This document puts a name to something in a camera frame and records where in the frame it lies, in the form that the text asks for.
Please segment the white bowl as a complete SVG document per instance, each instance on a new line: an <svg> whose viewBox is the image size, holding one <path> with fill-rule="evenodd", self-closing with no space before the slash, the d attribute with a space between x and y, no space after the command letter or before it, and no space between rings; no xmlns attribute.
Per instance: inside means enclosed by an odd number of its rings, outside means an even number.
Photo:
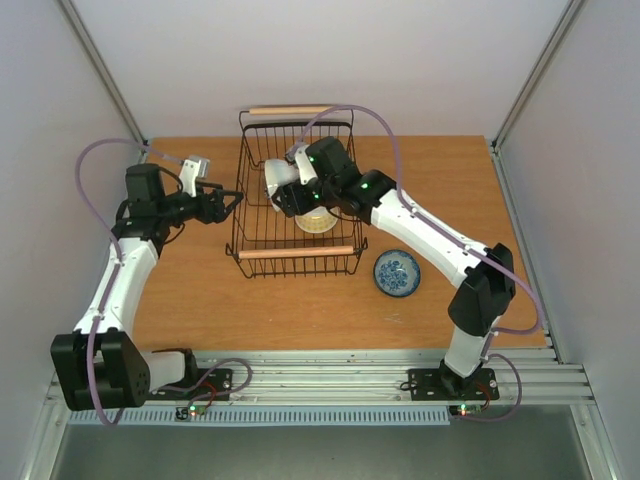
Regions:
<svg viewBox="0 0 640 480"><path fill-rule="evenodd" d="M282 159L268 159L264 162L266 193L272 199L280 186L299 179L299 170L295 164Z"/></svg>

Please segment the teal yellow sun bowl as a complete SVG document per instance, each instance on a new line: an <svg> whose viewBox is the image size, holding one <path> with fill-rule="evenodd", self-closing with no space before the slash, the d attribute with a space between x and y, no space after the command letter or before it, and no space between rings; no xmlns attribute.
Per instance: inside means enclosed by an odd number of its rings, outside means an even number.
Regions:
<svg viewBox="0 0 640 480"><path fill-rule="evenodd" d="M332 230L338 218L325 207L317 207L304 215L296 215L294 221L302 231L319 235Z"/></svg>

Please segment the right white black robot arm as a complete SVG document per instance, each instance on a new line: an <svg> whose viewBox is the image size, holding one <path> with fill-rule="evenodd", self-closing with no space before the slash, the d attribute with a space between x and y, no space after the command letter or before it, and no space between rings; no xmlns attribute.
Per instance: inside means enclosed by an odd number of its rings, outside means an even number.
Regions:
<svg viewBox="0 0 640 480"><path fill-rule="evenodd" d="M473 389L491 330L516 293L512 252L460 234L383 172L361 172L334 137L302 144L283 160L267 160L264 175L275 210L294 217L337 208L402 241L451 283L456 293L448 315L454 332L439 366L439 383L451 398Z"/></svg>

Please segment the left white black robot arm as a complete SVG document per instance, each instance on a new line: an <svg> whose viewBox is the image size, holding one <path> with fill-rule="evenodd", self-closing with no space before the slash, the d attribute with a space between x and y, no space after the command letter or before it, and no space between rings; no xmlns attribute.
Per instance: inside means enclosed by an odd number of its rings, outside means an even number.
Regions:
<svg viewBox="0 0 640 480"><path fill-rule="evenodd" d="M240 192L208 182L208 169L203 157L184 160L173 193L164 188L164 167L140 164L127 169L127 196L108 230L112 244L100 283L73 331L57 335L50 347L70 410L140 407L160 389L179 398L199 391L202 375L190 350L143 354L132 333L144 287L172 229L191 220L221 223L243 199Z"/></svg>

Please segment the left circuit board with leds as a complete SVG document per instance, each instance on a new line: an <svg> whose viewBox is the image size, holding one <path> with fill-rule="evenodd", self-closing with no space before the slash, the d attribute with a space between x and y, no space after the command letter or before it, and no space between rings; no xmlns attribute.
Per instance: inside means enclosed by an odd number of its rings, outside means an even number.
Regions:
<svg viewBox="0 0 640 480"><path fill-rule="evenodd" d="M191 405L188 407L179 407L175 410L175 419L177 421L188 421L196 417L204 416L207 413L206 406Z"/></svg>

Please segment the circuit board with leds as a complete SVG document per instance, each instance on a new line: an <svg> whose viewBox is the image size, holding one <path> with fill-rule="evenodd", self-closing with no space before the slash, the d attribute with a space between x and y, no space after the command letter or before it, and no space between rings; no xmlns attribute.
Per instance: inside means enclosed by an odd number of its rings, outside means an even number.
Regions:
<svg viewBox="0 0 640 480"><path fill-rule="evenodd" d="M479 415L481 413L483 413L485 410L487 409L487 407L485 405L479 405L479 404L459 404L459 405L452 405L449 407L449 413L452 416L458 416L458 417L470 417L470 416L474 416L474 415Z"/></svg>
<svg viewBox="0 0 640 480"><path fill-rule="evenodd" d="M175 419L177 421L188 421L196 417L204 416L207 413L206 406L191 405L188 407L179 407L175 410Z"/></svg>

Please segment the right circuit board with leds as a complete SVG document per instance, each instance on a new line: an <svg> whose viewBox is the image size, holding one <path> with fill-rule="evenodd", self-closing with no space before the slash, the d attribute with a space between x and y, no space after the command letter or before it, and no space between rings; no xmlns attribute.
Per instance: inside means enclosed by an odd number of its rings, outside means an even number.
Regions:
<svg viewBox="0 0 640 480"><path fill-rule="evenodd" d="M485 410L487 409L487 407L485 405L479 405L479 404L459 404L459 405L452 405L449 407L449 413L452 416L458 416L458 417L470 417L470 416L474 416L474 415L479 415L481 413L483 413Z"/></svg>

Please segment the left aluminium corner post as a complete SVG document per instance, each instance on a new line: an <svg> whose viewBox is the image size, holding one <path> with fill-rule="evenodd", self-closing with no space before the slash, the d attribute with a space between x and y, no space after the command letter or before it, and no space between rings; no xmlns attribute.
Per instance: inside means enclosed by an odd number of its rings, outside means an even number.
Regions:
<svg viewBox="0 0 640 480"><path fill-rule="evenodd" d="M71 0L56 0L55 4L60 9L75 38L79 42L91 67L103 85L131 137L141 143L146 143L146 137L134 118L123 94L117 86L116 81L89 29L87 28L75 2Z"/></svg>

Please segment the aluminium corner post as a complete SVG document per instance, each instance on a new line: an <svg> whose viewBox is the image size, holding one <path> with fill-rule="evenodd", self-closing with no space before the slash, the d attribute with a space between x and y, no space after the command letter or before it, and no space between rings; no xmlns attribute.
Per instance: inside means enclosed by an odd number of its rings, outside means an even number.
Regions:
<svg viewBox="0 0 640 480"><path fill-rule="evenodd" d="M103 85L131 137L141 143L146 143L146 137L134 118L123 94L117 86L116 81L89 29L87 28L75 2L71 0L56 0L55 4L60 9L75 38L79 42L91 67Z"/></svg>
<svg viewBox="0 0 640 480"><path fill-rule="evenodd" d="M585 5L585 0L570 0L566 2L505 119L496 135L489 142L492 152L498 152L506 142Z"/></svg>

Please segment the aluminium rail frame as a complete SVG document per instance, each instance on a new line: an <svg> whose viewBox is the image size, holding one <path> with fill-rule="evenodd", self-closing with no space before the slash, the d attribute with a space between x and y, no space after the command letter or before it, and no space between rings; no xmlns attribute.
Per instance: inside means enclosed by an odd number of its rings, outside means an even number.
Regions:
<svg viewBox="0 0 640 480"><path fill-rule="evenodd" d="M226 401L266 404L407 402L407 371L439 368L444 357L441 349L191 352L197 370L206 370L201 382L218 368L233 370ZM495 372L497 404L594 401L584 368L560 362L552 348L500 350L484 368Z"/></svg>

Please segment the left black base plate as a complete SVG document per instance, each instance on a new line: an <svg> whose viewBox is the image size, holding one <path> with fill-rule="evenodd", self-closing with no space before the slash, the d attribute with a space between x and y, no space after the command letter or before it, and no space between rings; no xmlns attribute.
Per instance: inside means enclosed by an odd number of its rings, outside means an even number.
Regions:
<svg viewBox="0 0 640 480"><path fill-rule="evenodd" d="M157 401L186 401L203 395L206 400L216 393L216 401L229 399L229 391L233 387L233 370L230 368L218 368L209 373L206 378L196 386L196 383L204 375L206 370L201 368L195 377L170 384L159 390L150 392L147 400Z"/></svg>

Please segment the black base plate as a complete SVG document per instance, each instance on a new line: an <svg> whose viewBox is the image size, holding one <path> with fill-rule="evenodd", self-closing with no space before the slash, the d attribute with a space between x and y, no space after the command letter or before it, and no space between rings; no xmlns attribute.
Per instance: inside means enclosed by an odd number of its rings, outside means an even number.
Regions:
<svg viewBox="0 0 640 480"><path fill-rule="evenodd" d="M439 368L413 368L403 383L413 401L491 401L500 398L493 369L479 368L470 377L460 379L443 374Z"/></svg>
<svg viewBox="0 0 640 480"><path fill-rule="evenodd" d="M218 368L209 373L206 378L196 386L196 383L204 375L206 370L201 368L195 377L170 384L159 390L150 392L147 400L157 401L186 401L203 395L206 400L216 393L216 401L229 399L229 391L233 387L233 370L230 368Z"/></svg>

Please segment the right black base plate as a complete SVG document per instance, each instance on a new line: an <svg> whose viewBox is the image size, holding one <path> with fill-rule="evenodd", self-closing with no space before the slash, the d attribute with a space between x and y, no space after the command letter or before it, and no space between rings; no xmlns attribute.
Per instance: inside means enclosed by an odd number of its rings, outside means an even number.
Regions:
<svg viewBox="0 0 640 480"><path fill-rule="evenodd" d="M403 383L413 401L491 401L500 398L493 369L479 368L470 377L460 379L443 374L439 368L413 368Z"/></svg>

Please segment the right aluminium corner post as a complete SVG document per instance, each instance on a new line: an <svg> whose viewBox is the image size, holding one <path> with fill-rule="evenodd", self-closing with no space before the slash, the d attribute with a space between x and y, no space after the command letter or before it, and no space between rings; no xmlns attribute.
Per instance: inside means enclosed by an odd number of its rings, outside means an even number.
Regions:
<svg viewBox="0 0 640 480"><path fill-rule="evenodd" d="M506 142L585 5L585 0L570 0L566 2L505 119L496 135L489 142L492 152L498 152Z"/></svg>

